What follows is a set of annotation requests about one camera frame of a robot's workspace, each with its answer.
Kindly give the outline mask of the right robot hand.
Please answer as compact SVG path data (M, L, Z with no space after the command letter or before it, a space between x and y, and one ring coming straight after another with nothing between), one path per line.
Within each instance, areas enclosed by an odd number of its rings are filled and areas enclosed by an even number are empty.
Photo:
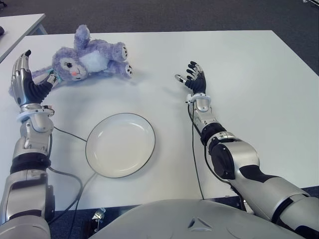
M202 67L194 62L190 61L186 70L188 75L183 77L176 74L174 77L177 81L183 83L189 89L192 90L193 94L206 93L206 79Z

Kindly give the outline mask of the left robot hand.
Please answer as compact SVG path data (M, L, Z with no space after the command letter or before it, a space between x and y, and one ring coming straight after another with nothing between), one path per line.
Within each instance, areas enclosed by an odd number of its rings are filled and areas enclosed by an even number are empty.
M30 50L22 53L12 69L11 90L19 107L28 104L41 104L57 82L54 71L50 71L40 84L36 84L29 69L30 55Z

